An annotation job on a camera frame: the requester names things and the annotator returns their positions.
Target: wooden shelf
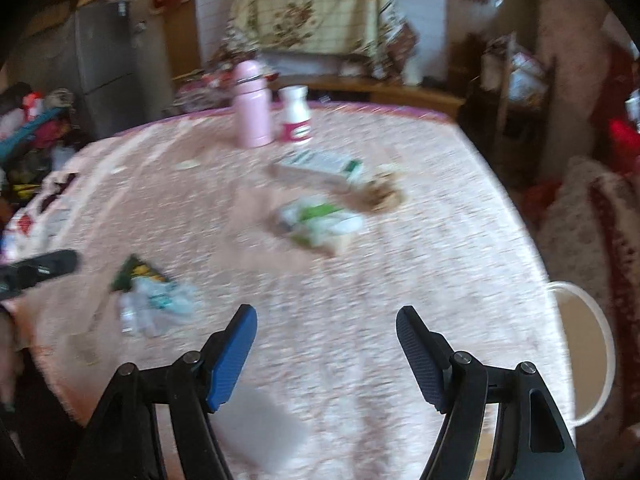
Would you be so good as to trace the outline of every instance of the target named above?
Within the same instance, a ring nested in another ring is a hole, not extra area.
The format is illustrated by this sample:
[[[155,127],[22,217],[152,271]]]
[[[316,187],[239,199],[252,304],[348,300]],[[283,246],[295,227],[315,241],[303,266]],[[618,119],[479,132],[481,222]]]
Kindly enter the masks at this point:
[[[369,95],[369,102],[379,105],[402,105],[428,108],[443,112],[453,119],[464,99],[439,90],[414,86],[394,86],[365,77],[321,76],[281,76],[269,84],[277,91],[285,86],[305,85],[310,90],[327,92],[352,92]]]

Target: white bottle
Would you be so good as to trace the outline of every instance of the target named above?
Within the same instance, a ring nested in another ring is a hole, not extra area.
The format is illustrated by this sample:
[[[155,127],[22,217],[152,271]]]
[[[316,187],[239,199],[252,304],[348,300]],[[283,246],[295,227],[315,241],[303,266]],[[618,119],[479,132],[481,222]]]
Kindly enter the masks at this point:
[[[286,86],[278,91],[282,101],[282,142],[307,142],[311,139],[311,110],[306,104],[308,88]]]

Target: metal screw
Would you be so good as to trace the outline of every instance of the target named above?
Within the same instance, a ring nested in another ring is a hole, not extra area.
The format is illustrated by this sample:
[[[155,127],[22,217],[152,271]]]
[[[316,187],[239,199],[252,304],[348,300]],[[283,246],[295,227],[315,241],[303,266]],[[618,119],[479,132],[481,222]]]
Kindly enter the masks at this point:
[[[118,368],[118,373],[122,376],[131,375],[135,367],[136,365],[133,363],[124,363],[123,365],[120,365],[120,367]]]
[[[190,350],[182,356],[182,360],[188,365],[193,365],[200,360],[200,352],[197,350]]]
[[[471,362],[471,354],[468,352],[456,352],[453,354],[453,359],[459,365],[468,365]]]
[[[536,370],[536,365],[529,361],[524,361],[523,363],[520,363],[520,370],[522,370],[527,375],[533,375],[538,371]]]

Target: bottle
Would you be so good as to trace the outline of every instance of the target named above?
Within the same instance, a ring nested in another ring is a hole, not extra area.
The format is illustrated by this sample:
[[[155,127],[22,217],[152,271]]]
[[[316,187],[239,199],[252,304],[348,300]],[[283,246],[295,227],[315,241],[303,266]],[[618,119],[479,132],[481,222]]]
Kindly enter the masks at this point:
[[[257,148],[273,141],[271,91],[256,61],[243,61],[234,70],[233,100],[236,136],[241,148]]]
[[[306,104],[308,88],[285,86],[278,91],[282,101],[282,142],[307,142],[311,139],[311,110]]]

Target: white rim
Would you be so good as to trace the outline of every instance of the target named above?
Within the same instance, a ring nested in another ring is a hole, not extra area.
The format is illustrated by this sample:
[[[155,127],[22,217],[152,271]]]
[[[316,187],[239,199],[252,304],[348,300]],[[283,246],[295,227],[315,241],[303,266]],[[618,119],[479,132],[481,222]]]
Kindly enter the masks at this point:
[[[611,389],[613,387],[613,379],[616,374],[616,345],[606,316],[604,315],[596,300],[594,300],[587,292],[585,292],[579,286],[569,282],[551,282],[547,285],[546,288],[550,292],[555,292],[556,290],[564,290],[582,300],[584,304],[593,312],[593,315],[598,322],[600,330],[602,331],[602,336],[604,338],[604,346],[607,353],[607,373],[605,375],[604,385],[602,387],[600,397],[598,398],[598,402],[596,402],[594,407],[591,408],[591,410],[588,411],[585,415],[574,420],[574,424],[576,426],[583,426],[587,422],[593,420],[594,417],[598,413],[600,413],[600,410],[602,410],[602,407],[605,405],[607,399],[609,398],[609,394],[611,393]]]

